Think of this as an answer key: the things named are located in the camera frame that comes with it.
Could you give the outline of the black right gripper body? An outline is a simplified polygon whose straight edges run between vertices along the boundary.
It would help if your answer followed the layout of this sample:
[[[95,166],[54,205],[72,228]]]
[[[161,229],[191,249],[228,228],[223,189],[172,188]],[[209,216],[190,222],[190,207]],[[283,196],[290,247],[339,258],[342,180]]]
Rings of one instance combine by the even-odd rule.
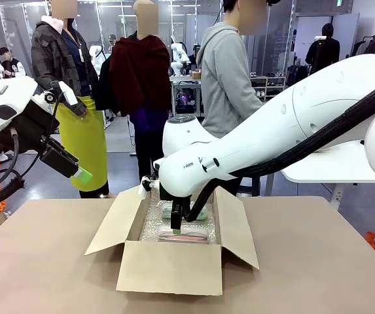
[[[190,196],[185,196],[185,197],[179,197],[179,196],[174,196],[170,194],[162,185],[159,187],[159,197],[160,200],[162,201],[185,201],[188,200],[190,201]]]

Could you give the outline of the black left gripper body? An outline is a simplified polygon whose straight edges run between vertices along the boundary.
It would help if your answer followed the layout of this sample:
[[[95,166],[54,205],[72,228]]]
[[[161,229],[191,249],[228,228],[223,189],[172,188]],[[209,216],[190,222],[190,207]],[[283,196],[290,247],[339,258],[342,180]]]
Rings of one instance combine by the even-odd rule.
[[[22,113],[14,117],[9,124],[9,128],[14,128],[18,134],[20,154],[28,150],[39,152],[44,140],[58,126],[58,120],[34,100],[30,100]]]

